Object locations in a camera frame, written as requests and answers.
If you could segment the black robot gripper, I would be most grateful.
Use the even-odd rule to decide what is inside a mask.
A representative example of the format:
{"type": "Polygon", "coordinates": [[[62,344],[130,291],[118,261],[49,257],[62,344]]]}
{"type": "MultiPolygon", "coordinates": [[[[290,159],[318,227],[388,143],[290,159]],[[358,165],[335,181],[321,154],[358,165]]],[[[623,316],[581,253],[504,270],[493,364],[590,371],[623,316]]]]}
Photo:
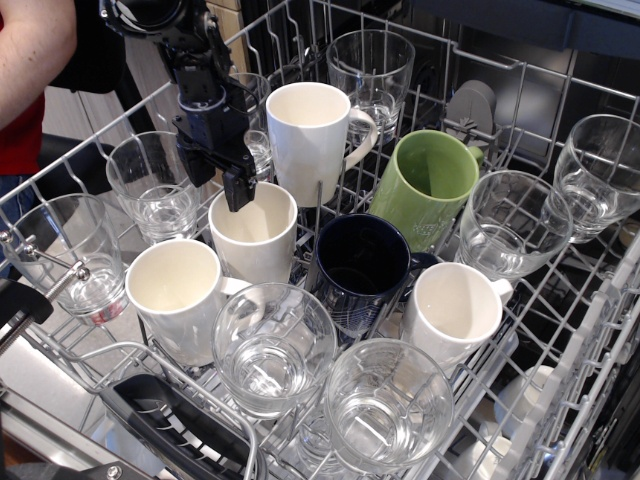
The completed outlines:
{"type": "Polygon", "coordinates": [[[173,69],[182,115],[174,119],[177,149],[191,183],[199,188],[217,170],[230,212],[255,199],[253,157],[245,144],[249,128],[244,87],[230,70],[213,64],[186,64],[173,69]]]}

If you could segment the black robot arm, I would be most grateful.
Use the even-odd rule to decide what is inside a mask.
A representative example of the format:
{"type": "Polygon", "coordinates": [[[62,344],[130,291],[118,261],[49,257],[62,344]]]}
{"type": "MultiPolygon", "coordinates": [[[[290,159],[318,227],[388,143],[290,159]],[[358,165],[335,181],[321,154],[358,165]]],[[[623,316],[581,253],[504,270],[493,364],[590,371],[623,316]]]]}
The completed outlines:
{"type": "Polygon", "coordinates": [[[255,198],[248,90],[231,77],[230,49],[204,1],[102,1],[100,13],[116,32],[149,40],[178,87],[180,116],[173,119],[177,148],[191,183],[200,187],[222,173],[228,208],[255,198]]]}

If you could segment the person forearm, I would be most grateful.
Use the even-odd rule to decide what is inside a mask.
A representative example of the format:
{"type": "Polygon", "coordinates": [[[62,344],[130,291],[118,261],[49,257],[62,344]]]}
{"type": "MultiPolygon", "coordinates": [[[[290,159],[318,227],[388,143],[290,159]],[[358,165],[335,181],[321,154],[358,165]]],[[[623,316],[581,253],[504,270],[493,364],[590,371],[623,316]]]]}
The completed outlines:
{"type": "Polygon", "coordinates": [[[1,3],[1,126],[6,127],[44,92],[77,46],[72,1],[1,3]]]}

